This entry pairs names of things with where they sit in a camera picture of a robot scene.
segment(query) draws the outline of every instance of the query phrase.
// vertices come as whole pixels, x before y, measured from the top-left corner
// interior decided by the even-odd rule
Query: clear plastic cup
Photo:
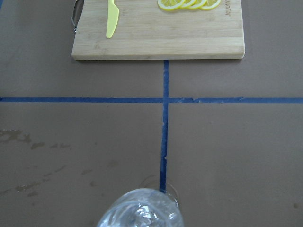
[[[174,200],[158,190],[141,188],[115,201],[97,227],[184,227],[184,223]]]

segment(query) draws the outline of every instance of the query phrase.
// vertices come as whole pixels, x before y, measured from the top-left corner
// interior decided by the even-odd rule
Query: tabletop
[[[243,0],[242,60],[75,61],[73,6],[2,3],[0,226],[94,227],[164,160],[187,227],[302,226],[301,1]]]

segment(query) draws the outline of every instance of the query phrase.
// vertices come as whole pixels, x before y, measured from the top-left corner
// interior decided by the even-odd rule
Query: wood grain
[[[244,56],[241,0],[211,11],[166,12],[156,0],[115,0],[119,21],[106,38],[107,0],[85,0],[72,56],[76,60],[240,59]]]

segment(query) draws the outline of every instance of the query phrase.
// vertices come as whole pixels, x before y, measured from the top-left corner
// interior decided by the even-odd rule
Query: blue line
[[[169,121],[169,60],[164,60],[163,73],[163,125],[162,125],[162,144],[161,144],[161,164],[160,164],[160,188],[166,193],[166,167],[167,167],[167,139]]]
[[[285,103],[300,104],[303,98],[169,98],[169,103]]]
[[[0,97],[5,103],[162,103],[162,98]]]

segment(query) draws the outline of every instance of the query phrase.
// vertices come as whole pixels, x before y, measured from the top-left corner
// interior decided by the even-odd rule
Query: lemon slice
[[[197,0],[194,5],[187,7],[187,9],[198,9],[201,8],[207,0]]]
[[[185,9],[189,6],[192,6],[195,4],[197,0],[185,0],[185,2],[183,3],[183,5],[180,7],[180,9]]]
[[[185,0],[158,0],[158,5],[165,11],[172,11],[180,8]]]
[[[203,5],[200,9],[202,10],[211,10],[216,8],[220,4],[221,0],[207,0],[205,5]]]

